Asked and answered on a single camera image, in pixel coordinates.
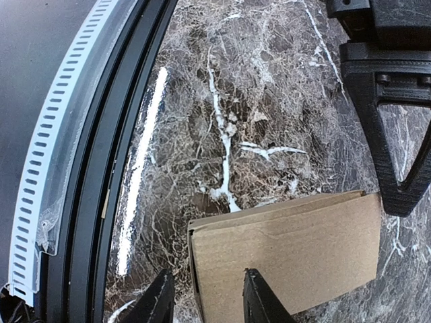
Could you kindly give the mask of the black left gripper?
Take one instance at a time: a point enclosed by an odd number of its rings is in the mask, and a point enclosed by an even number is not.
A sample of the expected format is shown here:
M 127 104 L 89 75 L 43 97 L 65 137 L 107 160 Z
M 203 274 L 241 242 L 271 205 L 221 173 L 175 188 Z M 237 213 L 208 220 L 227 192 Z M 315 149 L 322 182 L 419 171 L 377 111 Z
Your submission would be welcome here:
M 337 19 L 353 42 L 380 47 L 429 47 L 430 1 L 326 1 L 327 16 Z

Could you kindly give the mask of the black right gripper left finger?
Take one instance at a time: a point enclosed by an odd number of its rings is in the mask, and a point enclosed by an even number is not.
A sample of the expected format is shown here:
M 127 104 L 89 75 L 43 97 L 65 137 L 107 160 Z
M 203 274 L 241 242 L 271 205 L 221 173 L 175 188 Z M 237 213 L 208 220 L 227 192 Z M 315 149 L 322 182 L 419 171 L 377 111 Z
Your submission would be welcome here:
M 172 271 L 169 269 L 162 269 L 134 305 L 133 309 L 121 322 L 173 322 L 174 292 L 174 277 Z

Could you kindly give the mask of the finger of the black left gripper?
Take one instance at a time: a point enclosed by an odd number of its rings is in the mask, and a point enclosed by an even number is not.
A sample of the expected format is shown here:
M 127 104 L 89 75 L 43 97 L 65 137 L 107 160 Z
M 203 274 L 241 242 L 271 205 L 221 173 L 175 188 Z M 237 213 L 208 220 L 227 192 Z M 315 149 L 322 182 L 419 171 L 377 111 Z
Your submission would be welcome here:
M 378 112 L 381 104 L 430 107 L 430 51 L 383 50 L 371 43 L 340 45 L 341 75 L 360 119 L 386 214 L 408 217 L 430 185 L 430 133 L 406 179 L 398 181 Z

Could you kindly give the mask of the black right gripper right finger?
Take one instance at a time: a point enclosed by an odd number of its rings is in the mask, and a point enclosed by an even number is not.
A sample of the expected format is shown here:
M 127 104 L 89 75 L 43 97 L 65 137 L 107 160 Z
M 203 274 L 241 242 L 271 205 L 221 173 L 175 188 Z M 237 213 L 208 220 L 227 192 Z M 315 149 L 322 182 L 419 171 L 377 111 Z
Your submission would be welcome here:
M 245 269 L 242 296 L 245 322 L 296 323 L 255 268 Z

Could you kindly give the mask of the brown cardboard box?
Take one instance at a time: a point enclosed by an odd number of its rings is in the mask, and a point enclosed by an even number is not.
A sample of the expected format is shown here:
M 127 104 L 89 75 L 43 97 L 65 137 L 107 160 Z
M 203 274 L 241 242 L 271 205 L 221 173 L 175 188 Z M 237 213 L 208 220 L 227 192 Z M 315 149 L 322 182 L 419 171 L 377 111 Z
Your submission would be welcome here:
M 380 197 L 316 194 L 192 220 L 191 276 L 203 322 L 241 322 L 246 269 L 257 269 L 291 314 L 376 277 Z

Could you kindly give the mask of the black front table rail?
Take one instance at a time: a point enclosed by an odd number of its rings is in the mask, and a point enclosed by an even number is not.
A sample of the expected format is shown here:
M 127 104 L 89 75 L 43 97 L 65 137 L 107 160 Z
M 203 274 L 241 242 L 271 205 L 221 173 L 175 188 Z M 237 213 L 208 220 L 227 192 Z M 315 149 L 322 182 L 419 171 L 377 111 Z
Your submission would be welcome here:
M 129 144 L 175 1 L 134 4 L 97 84 L 67 187 L 59 253 L 47 262 L 45 322 L 101 322 Z

